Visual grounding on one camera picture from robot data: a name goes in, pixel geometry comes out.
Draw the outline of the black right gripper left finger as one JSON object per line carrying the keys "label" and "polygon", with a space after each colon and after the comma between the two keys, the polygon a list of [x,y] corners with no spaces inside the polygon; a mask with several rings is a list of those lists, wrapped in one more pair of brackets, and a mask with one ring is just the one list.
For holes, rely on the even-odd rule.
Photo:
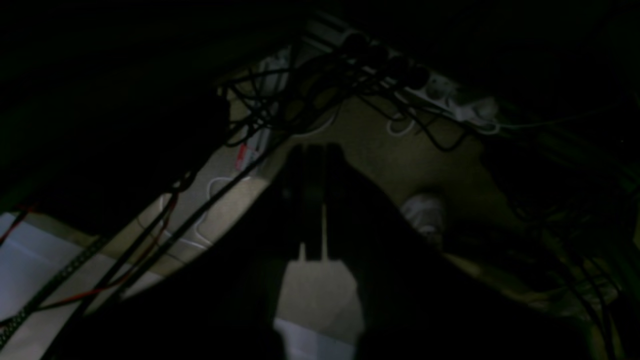
{"label": "black right gripper left finger", "polygon": [[164,280],[106,304],[51,347],[52,360],[285,360],[274,330],[298,256],[303,147],[214,246]]}

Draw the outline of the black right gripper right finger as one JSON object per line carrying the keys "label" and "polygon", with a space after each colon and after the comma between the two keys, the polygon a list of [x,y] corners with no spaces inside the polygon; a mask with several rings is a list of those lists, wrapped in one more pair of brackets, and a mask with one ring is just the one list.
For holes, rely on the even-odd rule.
{"label": "black right gripper right finger", "polygon": [[327,146],[327,249],[354,276],[365,330],[357,360],[590,360],[577,325],[457,268],[391,199]]}

